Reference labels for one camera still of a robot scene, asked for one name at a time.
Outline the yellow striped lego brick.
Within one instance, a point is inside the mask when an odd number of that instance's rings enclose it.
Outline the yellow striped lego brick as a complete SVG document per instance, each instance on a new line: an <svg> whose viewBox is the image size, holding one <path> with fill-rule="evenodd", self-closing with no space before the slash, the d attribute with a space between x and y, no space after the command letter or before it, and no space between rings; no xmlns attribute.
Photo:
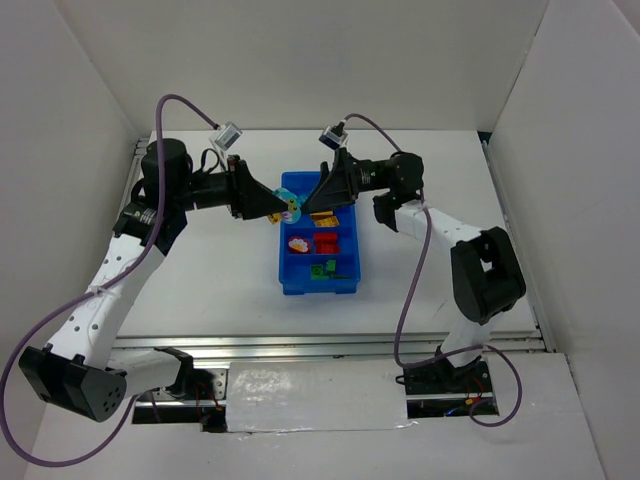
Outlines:
<svg viewBox="0 0 640 480"><path fill-rule="evenodd" d="M314 213L310 215L310 218L316 228L333 228L340 225L339 219L333 211Z"/></svg>

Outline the teal printed lego block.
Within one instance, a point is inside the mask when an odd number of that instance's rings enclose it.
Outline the teal printed lego block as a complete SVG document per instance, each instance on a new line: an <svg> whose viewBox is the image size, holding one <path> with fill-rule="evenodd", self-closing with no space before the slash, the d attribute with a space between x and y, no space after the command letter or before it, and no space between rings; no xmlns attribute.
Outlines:
<svg viewBox="0 0 640 480"><path fill-rule="evenodd" d="M301 207L308 198L307 194L294 194L286 188L278 188L274 194L287 204L287 210L278 213L281 216L281 223L295 224L302 217Z"/></svg>

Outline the red sloped lego piece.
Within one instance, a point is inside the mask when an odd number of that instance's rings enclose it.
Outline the red sloped lego piece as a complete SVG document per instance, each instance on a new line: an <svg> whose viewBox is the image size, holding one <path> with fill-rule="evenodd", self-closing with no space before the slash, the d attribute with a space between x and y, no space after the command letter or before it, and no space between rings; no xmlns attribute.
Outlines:
<svg viewBox="0 0 640 480"><path fill-rule="evenodd" d="M340 253L340 246L337 243L319 242L315 244L315 253L318 255L335 255Z"/></svg>

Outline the red flower lego brick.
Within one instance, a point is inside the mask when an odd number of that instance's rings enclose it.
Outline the red flower lego brick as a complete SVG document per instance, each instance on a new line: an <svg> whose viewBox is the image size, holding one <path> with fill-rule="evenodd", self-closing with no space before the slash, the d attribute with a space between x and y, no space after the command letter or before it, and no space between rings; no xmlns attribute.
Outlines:
<svg viewBox="0 0 640 480"><path fill-rule="evenodd" d="M293 236L288 239L287 249L292 254L309 254L312 252L312 244L308 239Z"/></svg>

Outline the small green lego brick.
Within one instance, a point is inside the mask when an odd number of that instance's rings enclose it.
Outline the small green lego brick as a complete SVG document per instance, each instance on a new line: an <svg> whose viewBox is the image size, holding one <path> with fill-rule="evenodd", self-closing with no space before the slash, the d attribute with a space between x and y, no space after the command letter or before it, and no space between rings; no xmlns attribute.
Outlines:
<svg viewBox="0 0 640 480"><path fill-rule="evenodd" d="M310 267L310 277L312 280L327 279L324 267L321 264L314 264Z"/></svg>

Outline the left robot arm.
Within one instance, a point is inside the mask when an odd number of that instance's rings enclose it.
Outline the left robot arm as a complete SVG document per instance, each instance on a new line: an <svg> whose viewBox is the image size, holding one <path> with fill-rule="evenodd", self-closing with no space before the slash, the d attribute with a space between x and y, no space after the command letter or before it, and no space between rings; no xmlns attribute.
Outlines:
<svg viewBox="0 0 640 480"><path fill-rule="evenodd" d="M226 207L238 219L284 212L288 205L255 180L237 155L219 172L196 167L174 138L150 143L141 177L113 227L107 254L86 298L44 347L26 348L19 368L43 401L96 422L129 397L164 389L189 396L207 373L191 355L156 347L129 358L113 344L147 280L187 225L187 212Z"/></svg>

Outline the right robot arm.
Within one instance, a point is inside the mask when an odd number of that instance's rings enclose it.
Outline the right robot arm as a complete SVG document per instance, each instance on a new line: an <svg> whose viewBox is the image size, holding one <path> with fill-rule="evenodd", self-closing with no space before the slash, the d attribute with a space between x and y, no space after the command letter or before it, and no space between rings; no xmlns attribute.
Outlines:
<svg viewBox="0 0 640 480"><path fill-rule="evenodd" d="M506 230L481 229L429 207L423 174L423 160L413 153L358 160L341 147L332 163L322 163L320 180L301 209L317 213L350 206L361 193L373 192L378 223L422 242L423 254L436 248L448 256L455 324L434 358L398 364L405 371L431 367L451 382L479 363L496 323L524 297L526 283Z"/></svg>

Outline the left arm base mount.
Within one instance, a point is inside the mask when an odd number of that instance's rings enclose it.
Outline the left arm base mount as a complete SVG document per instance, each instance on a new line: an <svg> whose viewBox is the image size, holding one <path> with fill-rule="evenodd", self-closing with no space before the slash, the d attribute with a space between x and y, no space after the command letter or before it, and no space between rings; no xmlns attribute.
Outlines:
<svg viewBox="0 0 640 480"><path fill-rule="evenodd" d="M206 369L188 393L175 396L166 388L143 394L135 404L134 425L187 424L202 432L226 433L228 368Z"/></svg>

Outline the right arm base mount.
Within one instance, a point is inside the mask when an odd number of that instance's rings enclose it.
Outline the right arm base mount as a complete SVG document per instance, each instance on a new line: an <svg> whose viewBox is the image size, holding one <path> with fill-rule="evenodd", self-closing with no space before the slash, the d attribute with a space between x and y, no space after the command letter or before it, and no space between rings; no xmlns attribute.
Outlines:
<svg viewBox="0 0 640 480"><path fill-rule="evenodd" d="M453 368L441 360L395 377L404 388L410 419L497 416L497 403L487 362L478 357L466 367Z"/></svg>

